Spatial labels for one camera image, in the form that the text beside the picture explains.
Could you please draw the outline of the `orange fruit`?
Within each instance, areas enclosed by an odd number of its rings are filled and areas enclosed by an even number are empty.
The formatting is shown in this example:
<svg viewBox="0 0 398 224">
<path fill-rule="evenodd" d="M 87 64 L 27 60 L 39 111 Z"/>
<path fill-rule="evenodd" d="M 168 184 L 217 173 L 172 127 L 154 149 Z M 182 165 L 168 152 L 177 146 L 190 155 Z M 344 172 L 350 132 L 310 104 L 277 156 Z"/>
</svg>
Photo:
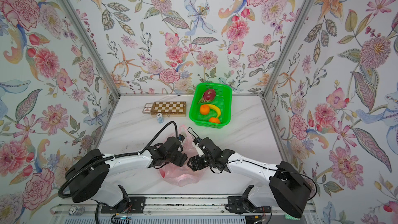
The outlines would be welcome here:
<svg viewBox="0 0 398 224">
<path fill-rule="evenodd" d="M 212 117 L 209 119 L 209 122 L 211 123 L 220 123 L 220 120 L 218 118 Z"/>
<path fill-rule="evenodd" d="M 201 115 L 208 115 L 210 113 L 210 107 L 208 104 L 203 104 L 200 107 L 200 114 Z"/>
</svg>

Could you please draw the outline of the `red dragon fruit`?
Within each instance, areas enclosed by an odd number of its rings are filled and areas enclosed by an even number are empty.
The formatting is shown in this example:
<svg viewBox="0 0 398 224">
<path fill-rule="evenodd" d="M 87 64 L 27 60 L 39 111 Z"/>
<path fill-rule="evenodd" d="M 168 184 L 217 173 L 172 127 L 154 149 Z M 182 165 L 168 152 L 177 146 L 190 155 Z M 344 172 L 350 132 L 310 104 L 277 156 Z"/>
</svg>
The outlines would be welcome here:
<svg viewBox="0 0 398 224">
<path fill-rule="evenodd" d="M 216 97 L 216 91 L 214 89 L 207 89 L 203 93 L 203 95 L 202 95 L 201 99 L 198 101 L 198 103 L 201 104 L 201 103 L 211 102 L 215 99 L 215 97 Z"/>
</svg>

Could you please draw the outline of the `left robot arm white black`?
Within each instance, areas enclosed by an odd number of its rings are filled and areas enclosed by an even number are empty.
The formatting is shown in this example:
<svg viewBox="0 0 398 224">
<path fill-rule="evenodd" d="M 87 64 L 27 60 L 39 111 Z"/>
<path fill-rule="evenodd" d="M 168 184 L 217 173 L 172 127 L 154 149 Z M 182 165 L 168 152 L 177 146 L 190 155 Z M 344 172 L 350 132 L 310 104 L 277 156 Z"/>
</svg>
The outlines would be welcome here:
<svg viewBox="0 0 398 224">
<path fill-rule="evenodd" d="M 121 213 L 132 201 L 125 188 L 111 183 L 109 178 L 136 169 L 160 169 L 169 163 L 182 167 L 188 159 L 183 153 L 184 139 L 181 134 L 171 136 L 141 153 L 106 155 L 95 149 L 65 173 L 66 182 L 60 187 L 58 196 L 71 197 L 75 203 L 93 200 Z"/>
</svg>

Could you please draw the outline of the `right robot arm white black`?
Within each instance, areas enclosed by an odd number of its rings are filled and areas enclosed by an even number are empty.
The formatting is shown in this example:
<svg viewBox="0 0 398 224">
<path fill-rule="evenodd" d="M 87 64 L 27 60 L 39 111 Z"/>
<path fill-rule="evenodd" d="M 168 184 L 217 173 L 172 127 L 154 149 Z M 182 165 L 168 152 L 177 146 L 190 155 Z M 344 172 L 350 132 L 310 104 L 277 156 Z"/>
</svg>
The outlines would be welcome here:
<svg viewBox="0 0 398 224">
<path fill-rule="evenodd" d="M 263 163 L 246 158 L 239 153 L 221 150 L 209 138 L 194 139 L 198 155 L 191 157 L 188 167 L 193 171 L 205 168 L 216 174 L 227 172 L 256 180 L 261 185 L 250 185 L 243 198 L 255 207 L 278 206 L 286 214 L 301 218 L 311 199 L 311 186 L 291 164 Z"/>
</svg>

